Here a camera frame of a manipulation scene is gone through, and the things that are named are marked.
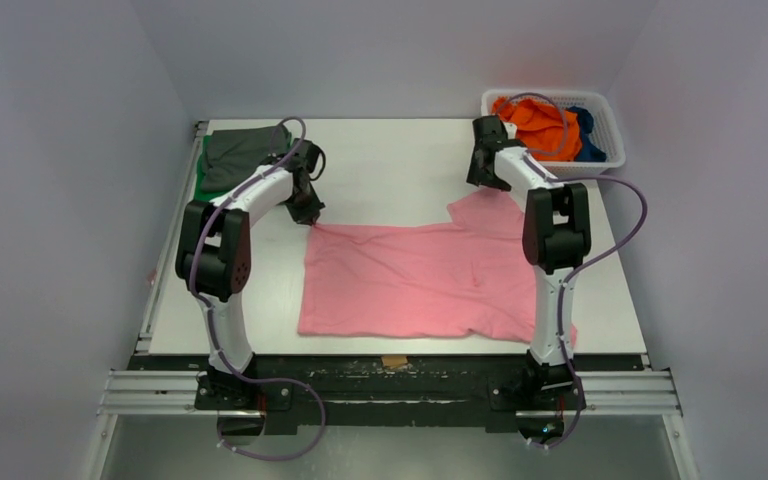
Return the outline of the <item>pink t shirt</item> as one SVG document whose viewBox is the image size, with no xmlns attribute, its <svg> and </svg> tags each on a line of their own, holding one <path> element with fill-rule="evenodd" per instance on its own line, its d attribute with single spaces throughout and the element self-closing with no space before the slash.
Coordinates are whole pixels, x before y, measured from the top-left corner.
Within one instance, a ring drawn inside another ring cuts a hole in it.
<svg viewBox="0 0 768 480">
<path fill-rule="evenodd" d="M 315 226 L 298 333 L 530 342 L 537 290 L 522 209 L 484 189 L 447 212 L 447 222 L 416 227 Z"/>
</svg>

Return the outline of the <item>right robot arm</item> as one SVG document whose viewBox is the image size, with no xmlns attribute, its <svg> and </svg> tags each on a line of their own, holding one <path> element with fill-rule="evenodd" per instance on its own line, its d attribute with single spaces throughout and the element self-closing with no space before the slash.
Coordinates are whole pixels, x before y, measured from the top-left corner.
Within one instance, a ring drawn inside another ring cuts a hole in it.
<svg viewBox="0 0 768 480">
<path fill-rule="evenodd" d="M 511 138 L 501 119 L 471 124 L 474 146 L 466 181 L 525 195 L 522 249 L 536 279 L 534 337 L 521 381 L 524 399 L 544 407 L 574 384 L 572 297 L 575 271 L 592 246 L 586 186 L 565 183 Z"/>
</svg>

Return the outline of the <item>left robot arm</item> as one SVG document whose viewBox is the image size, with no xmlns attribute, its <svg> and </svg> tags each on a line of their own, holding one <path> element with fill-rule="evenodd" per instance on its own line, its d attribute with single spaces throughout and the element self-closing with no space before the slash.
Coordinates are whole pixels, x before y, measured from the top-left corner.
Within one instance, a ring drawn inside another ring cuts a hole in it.
<svg viewBox="0 0 768 480">
<path fill-rule="evenodd" d="M 224 400 L 235 409 L 257 399 L 261 382 L 245 373 L 254 351 L 241 300 L 252 272 L 251 230 L 276 206 L 285 207 L 299 225 L 315 225 L 325 205 L 313 184 L 325 164 L 321 147 L 299 140 L 282 156 L 267 157 L 229 193 L 185 206 L 175 273 L 198 302 L 208 332 L 201 396 Z"/>
</svg>

